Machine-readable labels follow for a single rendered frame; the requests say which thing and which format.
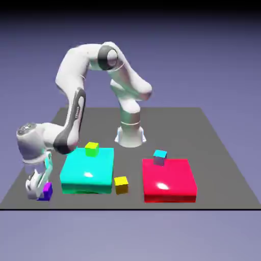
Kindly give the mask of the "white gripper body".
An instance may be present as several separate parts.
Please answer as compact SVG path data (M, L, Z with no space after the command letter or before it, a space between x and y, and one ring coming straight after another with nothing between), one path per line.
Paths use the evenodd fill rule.
M38 200L44 198L43 190L49 180L50 174L51 169L43 173L38 173L36 169L34 170L34 173L25 182L28 199Z

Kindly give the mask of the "small purple cube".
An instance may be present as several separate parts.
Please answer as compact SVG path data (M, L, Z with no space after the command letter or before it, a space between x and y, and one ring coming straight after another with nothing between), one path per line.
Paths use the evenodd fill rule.
M38 201L50 201L53 194L53 187L51 182L47 182L44 187L41 196L37 199Z

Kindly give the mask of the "small green cube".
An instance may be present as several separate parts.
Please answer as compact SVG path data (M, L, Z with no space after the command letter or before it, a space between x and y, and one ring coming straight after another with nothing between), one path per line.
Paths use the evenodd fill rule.
M88 157L96 157L99 153L99 143L88 142L85 146L85 154Z

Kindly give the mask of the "small yellow cube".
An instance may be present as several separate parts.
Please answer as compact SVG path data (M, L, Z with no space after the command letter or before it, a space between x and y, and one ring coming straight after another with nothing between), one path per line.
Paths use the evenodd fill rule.
M116 194L125 194L128 192L128 180L126 176L114 178Z

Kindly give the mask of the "small cyan cube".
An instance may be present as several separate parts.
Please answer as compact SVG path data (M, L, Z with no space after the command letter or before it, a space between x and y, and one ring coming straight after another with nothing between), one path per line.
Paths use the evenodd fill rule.
M157 149L153 154L153 163L158 166L164 166L166 158L167 151Z

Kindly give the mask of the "large cyan box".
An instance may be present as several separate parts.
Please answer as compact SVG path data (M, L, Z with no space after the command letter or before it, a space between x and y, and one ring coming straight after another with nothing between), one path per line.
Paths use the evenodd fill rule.
M101 148L97 156L86 156L84 148L70 153L62 167L60 182L64 194L110 194L114 149Z

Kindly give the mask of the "large red box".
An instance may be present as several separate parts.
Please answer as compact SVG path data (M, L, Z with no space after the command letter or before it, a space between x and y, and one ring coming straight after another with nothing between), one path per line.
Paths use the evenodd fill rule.
M143 159L142 174L146 203L196 202L197 184L187 159L166 159L163 166Z

